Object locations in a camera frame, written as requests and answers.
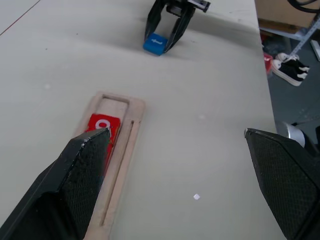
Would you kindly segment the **silver robot left leg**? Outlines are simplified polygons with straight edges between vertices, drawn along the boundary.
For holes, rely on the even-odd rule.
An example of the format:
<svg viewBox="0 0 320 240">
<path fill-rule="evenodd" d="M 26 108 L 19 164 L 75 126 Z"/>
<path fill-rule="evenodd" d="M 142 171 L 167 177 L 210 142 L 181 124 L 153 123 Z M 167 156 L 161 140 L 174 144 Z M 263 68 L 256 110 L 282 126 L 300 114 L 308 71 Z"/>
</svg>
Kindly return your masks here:
<svg viewBox="0 0 320 240">
<path fill-rule="evenodd" d="M 315 128 L 317 143 L 314 143 L 305 132 L 297 128 L 296 123 L 277 122 L 276 130 L 279 135 L 298 142 L 313 158 L 320 159 L 320 125 Z"/>
</svg>

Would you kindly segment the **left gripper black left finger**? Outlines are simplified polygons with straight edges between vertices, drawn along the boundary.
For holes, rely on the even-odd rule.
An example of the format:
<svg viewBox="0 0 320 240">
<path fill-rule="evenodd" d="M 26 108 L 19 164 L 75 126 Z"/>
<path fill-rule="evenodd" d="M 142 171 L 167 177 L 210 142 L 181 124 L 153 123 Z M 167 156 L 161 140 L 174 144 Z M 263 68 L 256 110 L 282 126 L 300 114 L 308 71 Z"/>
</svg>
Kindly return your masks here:
<svg viewBox="0 0 320 240">
<path fill-rule="evenodd" d="M 72 138 L 0 227 L 0 240 L 83 240 L 106 170 L 110 130 Z"/>
</svg>

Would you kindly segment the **red letter tile o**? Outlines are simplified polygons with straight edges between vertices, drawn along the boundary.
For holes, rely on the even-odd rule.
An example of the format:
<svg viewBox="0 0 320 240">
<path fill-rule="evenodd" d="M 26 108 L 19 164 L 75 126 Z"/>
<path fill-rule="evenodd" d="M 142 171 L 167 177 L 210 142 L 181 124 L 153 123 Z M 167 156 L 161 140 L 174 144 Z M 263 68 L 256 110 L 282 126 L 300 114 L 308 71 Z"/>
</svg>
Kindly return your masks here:
<svg viewBox="0 0 320 240">
<path fill-rule="evenodd" d="M 118 132 L 121 126 L 121 119 L 118 117 L 104 115 L 104 114 L 92 114 L 85 132 L 90 132 L 93 130 L 107 128 L 110 131 L 109 145 L 114 146 Z"/>
</svg>

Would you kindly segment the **red box on floor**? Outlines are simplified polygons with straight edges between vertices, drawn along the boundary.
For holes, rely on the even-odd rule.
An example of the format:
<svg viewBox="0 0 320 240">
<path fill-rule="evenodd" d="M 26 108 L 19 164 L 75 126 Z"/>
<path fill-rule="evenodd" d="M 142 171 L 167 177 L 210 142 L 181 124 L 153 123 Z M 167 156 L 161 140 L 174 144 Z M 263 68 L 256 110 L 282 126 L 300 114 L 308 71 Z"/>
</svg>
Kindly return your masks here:
<svg viewBox="0 0 320 240">
<path fill-rule="evenodd" d="M 272 71 L 272 61 L 273 61 L 273 57 L 267 53 L 263 53 L 263 57 L 264 57 L 264 64 L 265 64 L 265 70 L 266 70 L 266 74 L 269 75 Z"/>
</svg>

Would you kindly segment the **blue letter tile t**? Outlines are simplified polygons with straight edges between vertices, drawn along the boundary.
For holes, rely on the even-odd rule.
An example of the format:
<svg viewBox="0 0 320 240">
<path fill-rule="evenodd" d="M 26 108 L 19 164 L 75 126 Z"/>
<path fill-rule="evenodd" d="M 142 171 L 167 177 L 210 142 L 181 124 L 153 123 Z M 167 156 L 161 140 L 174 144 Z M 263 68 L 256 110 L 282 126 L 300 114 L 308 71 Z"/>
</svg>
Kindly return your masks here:
<svg viewBox="0 0 320 240">
<path fill-rule="evenodd" d="M 152 33 L 144 42 L 143 49 L 154 55 L 160 56 L 165 52 L 168 40 L 156 33 Z"/>
</svg>

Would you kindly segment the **red letter tile b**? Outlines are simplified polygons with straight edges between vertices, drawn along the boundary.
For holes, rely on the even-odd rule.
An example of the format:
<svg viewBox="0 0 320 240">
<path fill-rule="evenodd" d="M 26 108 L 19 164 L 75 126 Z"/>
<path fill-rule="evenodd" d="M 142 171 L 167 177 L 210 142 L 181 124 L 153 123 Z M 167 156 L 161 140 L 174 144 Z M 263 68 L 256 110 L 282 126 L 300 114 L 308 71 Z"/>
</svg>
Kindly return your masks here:
<svg viewBox="0 0 320 240">
<path fill-rule="evenodd" d="M 114 149 L 114 144 L 110 143 L 108 144 L 107 148 L 106 148 L 106 155 L 105 155 L 105 159 L 103 162 L 103 172 L 102 172 L 102 178 L 104 179 L 107 173 L 107 169 L 109 167 L 110 164 L 110 159 L 111 156 L 113 154 L 113 149 Z"/>
</svg>

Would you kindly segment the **wooden letter tray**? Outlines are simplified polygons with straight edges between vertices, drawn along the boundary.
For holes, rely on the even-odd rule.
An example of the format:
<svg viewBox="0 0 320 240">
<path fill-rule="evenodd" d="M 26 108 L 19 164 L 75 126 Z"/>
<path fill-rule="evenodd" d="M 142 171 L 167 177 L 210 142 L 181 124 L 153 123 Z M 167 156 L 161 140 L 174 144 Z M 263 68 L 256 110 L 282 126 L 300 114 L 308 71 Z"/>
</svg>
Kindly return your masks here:
<svg viewBox="0 0 320 240">
<path fill-rule="evenodd" d="M 106 176 L 83 240 L 111 240 L 110 234 L 122 189 L 145 111 L 145 102 L 138 98 L 98 92 L 94 96 L 74 132 L 82 134 L 92 114 L 120 119 L 120 128 L 107 165 Z"/>
</svg>

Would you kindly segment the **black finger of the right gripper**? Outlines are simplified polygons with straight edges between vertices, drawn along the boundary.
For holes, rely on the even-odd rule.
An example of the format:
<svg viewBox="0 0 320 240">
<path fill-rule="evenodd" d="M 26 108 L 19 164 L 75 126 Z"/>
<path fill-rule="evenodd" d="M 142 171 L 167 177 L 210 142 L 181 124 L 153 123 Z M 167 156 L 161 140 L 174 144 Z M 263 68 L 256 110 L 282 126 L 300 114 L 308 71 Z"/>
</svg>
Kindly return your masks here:
<svg viewBox="0 0 320 240">
<path fill-rule="evenodd" d="M 161 21 L 161 13 L 167 4 L 167 0 L 155 0 L 146 21 L 144 42 L 153 34 Z"/>
<path fill-rule="evenodd" d="M 185 6 L 180 8 L 178 6 L 167 6 L 166 11 L 178 17 L 176 20 L 172 32 L 164 47 L 164 53 L 167 53 L 183 36 L 185 33 L 191 18 L 195 13 L 195 8 L 192 6 Z"/>
</svg>

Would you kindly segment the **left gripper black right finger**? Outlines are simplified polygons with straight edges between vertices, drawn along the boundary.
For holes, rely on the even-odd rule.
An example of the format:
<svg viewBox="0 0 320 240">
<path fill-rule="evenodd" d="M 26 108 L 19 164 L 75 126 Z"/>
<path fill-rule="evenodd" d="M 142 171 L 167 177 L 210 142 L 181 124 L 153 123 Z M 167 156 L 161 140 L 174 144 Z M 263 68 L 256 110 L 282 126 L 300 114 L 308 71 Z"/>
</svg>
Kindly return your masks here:
<svg viewBox="0 0 320 240">
<path fill-rule="evenodd" d="M 244 132 L 259 188 L 287 240 L 320 240 L 320 156 L 297 141 Z"/>
</svg>

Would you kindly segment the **brown cardboard box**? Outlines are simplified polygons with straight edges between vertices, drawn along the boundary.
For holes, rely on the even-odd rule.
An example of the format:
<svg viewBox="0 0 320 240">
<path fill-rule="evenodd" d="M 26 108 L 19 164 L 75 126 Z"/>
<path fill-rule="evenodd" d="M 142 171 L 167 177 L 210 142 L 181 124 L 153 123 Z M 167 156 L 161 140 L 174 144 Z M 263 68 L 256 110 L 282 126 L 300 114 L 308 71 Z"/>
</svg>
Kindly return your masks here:
<svg viewBox="0 0 320 240">
<path fill-rule="evenodd" d="M 261 28 L 291 34 L 308 28 L 316 16 L 294 8 L 287 0 L 255 0 L 255 8 Z"/>
</svg>

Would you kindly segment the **black and white sneaker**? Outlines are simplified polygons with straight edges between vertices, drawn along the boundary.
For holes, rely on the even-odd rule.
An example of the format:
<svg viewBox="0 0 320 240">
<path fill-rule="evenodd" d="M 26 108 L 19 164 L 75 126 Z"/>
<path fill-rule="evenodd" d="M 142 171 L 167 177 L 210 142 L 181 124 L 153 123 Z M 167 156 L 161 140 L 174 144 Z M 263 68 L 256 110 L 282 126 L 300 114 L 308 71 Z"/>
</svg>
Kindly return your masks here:
<svg viewBox="0 0 320 240">
<path fill-rule="evenodd" d="M 303 73 L 298 73 L 293 66 L 289 66 L 277 59 L 272 60 L 271 68 L 275 75 L 295 87 L 299 87 L 308 76 L 305 71 Z"/>
<path fill-rule="evenodd" d="M 287 63 L 289 61 L 299 61 L 300 57 L 298 55 L 288 55 L 286 53 L 281 52 L 276 55 L 275 59 L 283 63 Z"/>
</svg>

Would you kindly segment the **grey metal shelf rack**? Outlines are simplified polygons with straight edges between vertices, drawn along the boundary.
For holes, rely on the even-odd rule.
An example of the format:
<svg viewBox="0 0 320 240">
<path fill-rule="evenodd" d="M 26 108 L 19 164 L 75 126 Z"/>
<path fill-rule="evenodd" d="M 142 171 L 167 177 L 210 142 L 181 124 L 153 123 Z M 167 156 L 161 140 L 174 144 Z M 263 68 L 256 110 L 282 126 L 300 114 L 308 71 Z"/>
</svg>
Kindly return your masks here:
<svg viewBox="0 0 320 240">
<path fill-rule="evenodd" d="M 320 15 L 312 20 L 309 27 L 299 27 L 262 19 L 259 19 L 258 23 L 261 31 L 297 41 L 297 45 L 292 48 L 289 54 L 290 56 L 296 55 L 306 43 L 310 43 L 317 60 L 320 62 L 320 40 L 312 39 L 316 31 L 320 31 Z"/>
</svg>

